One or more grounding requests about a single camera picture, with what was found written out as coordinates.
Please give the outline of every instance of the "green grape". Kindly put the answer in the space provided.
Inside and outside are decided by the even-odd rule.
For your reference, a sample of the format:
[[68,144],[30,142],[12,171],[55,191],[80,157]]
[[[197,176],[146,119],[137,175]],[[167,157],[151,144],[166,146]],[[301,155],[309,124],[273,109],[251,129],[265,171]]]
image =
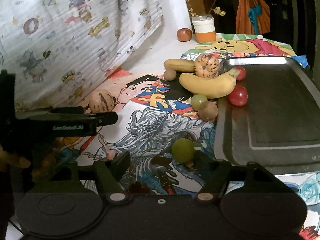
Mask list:
[[208,99],[205,95],[195,95],[191,98],[191,106],[194,110],[198,111],[200,105],[206,101],[208,101]]
[[173,143],[171,154],[177,163],[183,164],[193,160],[195,151],[196,149],[193,142],[189,139],[182,138]]

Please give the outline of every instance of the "yellow banana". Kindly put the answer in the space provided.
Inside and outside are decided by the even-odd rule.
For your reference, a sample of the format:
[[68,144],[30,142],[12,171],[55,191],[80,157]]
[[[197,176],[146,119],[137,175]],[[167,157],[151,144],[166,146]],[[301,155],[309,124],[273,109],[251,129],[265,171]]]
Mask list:
[[202,94],[210,99],[221,98],[233,91],[239,73],[240,70],[235,68],[215,78],[204,78],[189,73],[182,73],[179,82],[194,95]]
[[192,73],[195,71],[195,62],[188,59],[168,59],[164,62],[165,69],[172,68],[182,73]]

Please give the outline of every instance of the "glass jar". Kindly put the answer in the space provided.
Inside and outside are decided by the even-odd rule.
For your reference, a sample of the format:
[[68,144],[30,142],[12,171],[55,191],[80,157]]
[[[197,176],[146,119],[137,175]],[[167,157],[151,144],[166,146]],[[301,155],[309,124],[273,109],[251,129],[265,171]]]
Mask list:
[[216,30],[212,15],[192,17],[192,24],[195,28],[196,39],[198,42],[216,41]]

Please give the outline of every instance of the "black circular disc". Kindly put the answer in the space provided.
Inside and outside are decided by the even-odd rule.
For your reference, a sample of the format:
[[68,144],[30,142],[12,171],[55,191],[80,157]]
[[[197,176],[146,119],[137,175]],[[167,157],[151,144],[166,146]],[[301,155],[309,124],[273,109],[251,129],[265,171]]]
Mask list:
[[90,226],[101,214],[100,197],[81,193],[27,193],[16,209],[21,226],[42,236],[68,236]]
[[304,201],[294,193],[231,192],[223,196],[220,210],[231,225],[256,236],[298,232],[307,217]]

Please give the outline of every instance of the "red tomato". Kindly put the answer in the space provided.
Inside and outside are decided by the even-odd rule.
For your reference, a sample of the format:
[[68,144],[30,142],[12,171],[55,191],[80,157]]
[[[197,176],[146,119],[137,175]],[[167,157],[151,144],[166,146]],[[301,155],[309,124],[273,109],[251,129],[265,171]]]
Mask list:
[[239,76],[237,77],[237,80],[240,81],[240,80],[243,80],[245,78],[245,75],[246,75],[246,71],[243,67],[240,67],[240,66],[236,66],[235,67],[236,69],[240,70],[240,74]]
[[244,106],[248,100],[247,90],[243,86],[237,85],[228,95],[228,100],[234,106]]

